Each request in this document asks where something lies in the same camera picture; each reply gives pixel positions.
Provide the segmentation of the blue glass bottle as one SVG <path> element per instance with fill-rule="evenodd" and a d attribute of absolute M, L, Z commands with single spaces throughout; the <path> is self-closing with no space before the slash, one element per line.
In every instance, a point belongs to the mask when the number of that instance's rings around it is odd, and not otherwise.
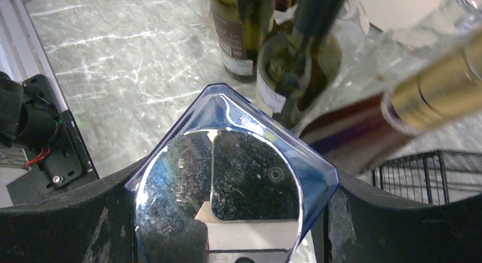
<path fill-rule="evenodd" d="M 322 156 L 212 84 L 126 188 L 146 262 L 289 262 L 339 185 Z"/>

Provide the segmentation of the dark wine bottle bottom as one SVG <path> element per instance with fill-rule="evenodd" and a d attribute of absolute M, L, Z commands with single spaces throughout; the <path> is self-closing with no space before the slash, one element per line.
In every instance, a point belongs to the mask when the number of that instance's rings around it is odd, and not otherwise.
<path fill-rule="evenodd" d="M 276 0 L 210 0 L 226 72 L 244 83 L 256 80 L 257 57 L 274 22 Z"/>

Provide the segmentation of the dark wine bottle gold cap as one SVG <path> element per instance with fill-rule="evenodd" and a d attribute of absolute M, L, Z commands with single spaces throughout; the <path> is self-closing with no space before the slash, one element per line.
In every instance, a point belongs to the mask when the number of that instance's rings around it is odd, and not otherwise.
<path fill-rule="evenodd" d="M 300 139 L 356 176 L 415 137 L 480 110 L 481 31 L 476 31 L 394 89 L 317 117 Z"/>

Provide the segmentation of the slim clear glass bottle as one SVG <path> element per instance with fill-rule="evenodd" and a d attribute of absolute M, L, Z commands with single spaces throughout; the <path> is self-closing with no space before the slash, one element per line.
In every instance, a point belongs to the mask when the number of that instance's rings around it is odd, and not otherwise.
<path fill-rule="evenodd" d="M 481 27 L 481 0 L 442 0 L 414 25 L 392 33 L 392 39 L 415 51 L 444 48 Z"/>

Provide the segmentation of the dark wine bottle black cap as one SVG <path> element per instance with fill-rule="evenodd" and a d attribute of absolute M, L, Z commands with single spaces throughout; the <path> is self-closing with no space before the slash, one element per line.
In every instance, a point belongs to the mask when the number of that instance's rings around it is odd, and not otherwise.
<path fill-rule="evenodd" d="M 338 75 L 342 52 L 331 29 L 346 0 L 297 0 L 259 51 L 256 105 L 293 130 Z"/>

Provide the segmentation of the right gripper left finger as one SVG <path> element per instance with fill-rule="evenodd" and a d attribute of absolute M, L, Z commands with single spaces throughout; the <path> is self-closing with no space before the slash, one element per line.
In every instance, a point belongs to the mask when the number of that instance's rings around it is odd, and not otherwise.
<path fill-rule="evenodd" d="M 34 205 L 1 209 L 1 262 L 137 262 L 133 195 L 143 159 Z"/>

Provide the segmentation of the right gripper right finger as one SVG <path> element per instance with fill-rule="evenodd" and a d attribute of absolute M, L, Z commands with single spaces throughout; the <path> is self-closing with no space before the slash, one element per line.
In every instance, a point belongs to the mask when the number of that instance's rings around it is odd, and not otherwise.
<path fill-rule="evenodd" d="M 324 262 L 480 262 L 481 196 L 432 206 L 341 173 L 323 233 Z"/>

